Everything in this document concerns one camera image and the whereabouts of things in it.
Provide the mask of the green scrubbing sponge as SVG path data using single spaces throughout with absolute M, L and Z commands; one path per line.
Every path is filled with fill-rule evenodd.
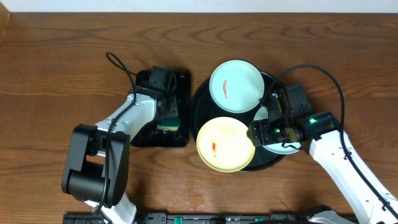
M 180 126 L 180 118 L 178 112 L 177 119 L 158 120 L 157 129 L 176 131 L 179 128 L 179 126 Z

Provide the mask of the yellow plate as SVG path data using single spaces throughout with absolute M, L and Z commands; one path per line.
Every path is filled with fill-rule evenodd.
M 253 159 L 256 148 L 247 137 L 248 127 L 230 117 L 207 121 L 197 135 L 197 151 L 202 161 L 219 172 L 236 172 Z

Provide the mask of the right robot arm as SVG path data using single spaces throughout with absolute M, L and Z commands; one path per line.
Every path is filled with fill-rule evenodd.
M 397 199 L 360 158 L 330 112 L 254 120 L 247 136 L 255 146 L 301 144 L 333 179 L 359 223 L 397 223 Z

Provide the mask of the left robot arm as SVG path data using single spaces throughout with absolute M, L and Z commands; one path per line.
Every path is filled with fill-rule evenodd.
M 90 205 L 102 223 L 133 223 L 137 208 L 125 193 L 131 141 L 146 124 L 177 113 L 175 96 L 140 87 L 106 119 L 93 126 L 77 125 L 62 191 Z

